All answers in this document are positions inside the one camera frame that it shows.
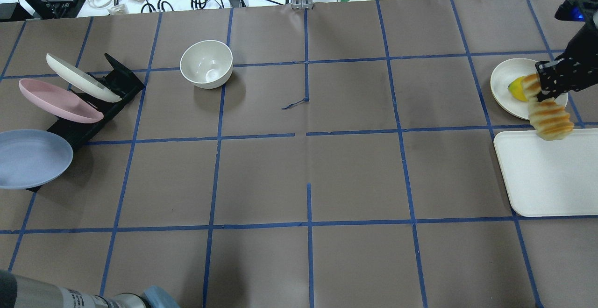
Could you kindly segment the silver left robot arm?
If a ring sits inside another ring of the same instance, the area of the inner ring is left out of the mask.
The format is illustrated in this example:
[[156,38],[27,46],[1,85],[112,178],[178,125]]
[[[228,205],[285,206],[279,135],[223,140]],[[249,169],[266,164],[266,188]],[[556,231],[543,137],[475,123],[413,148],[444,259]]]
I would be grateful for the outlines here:
[[164,289],[151,286],[141,295],[121,293],[112,298],[40,282],[12,272],[0,272],[2,308],[178,308]]

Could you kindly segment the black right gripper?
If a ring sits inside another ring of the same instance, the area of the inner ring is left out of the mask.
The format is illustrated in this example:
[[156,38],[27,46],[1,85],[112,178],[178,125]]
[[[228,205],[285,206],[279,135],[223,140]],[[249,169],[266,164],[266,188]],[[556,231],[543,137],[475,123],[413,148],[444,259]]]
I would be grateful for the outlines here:
[[560,21],[583,22],[564,52],[554,61],[538,62],[539,103],[556,99],[556,94],[579,92],[598,81],[598,0],[566,0],[555,12]]

